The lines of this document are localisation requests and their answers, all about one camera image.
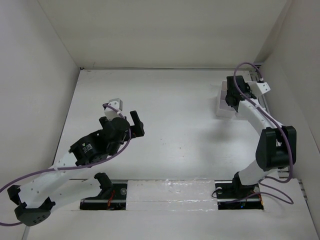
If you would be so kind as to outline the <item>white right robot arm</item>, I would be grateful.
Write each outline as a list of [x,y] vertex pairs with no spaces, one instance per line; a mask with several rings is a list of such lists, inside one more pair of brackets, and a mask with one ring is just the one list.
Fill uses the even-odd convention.
[[297,131],[275,120],[258,98],[270,91],[264,81],[245,82],[243,76],[227,76],[225,100],[248,120],[259,134],[254,161],[235,173],[228,188],[234,198],[244,198],[271,172],[292,168],[297,158]]

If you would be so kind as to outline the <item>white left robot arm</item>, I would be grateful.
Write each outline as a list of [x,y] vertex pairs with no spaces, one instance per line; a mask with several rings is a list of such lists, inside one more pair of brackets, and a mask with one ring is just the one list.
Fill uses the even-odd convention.
[[55,210],[76,200],[113,197],[114,185],[104,172],[98,172],[79,182],[75,188],[63,185],[88,168],[118,156],[131,139],[144,136],[144,124],[138,113],[133,110],[130,116],[133,125],[119,111],[115,117],[101,117],[101,129],[72,144],[56,164],[37,172],[37,178],[24,185],[11,183],[7,193],[9,199],[16,204],[14,213],[18,224],[28,227],[38,225]]

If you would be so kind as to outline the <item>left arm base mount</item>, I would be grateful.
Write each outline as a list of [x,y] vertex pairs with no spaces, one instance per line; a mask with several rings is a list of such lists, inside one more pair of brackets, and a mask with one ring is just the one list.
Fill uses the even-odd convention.
[[99,182],[97,195],[80,201],[79,209],[84,211],[124,211],[127,204],[128,181],[110,180],[106,173],[97,173],[94,178]]

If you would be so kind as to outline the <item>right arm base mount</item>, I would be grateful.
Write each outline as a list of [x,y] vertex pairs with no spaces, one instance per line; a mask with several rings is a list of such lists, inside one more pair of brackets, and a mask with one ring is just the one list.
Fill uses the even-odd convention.
[[231,180],[214,182],[211,197],[217,199],[218,210],[263,210],[263,202],[258,184],[236,189]]

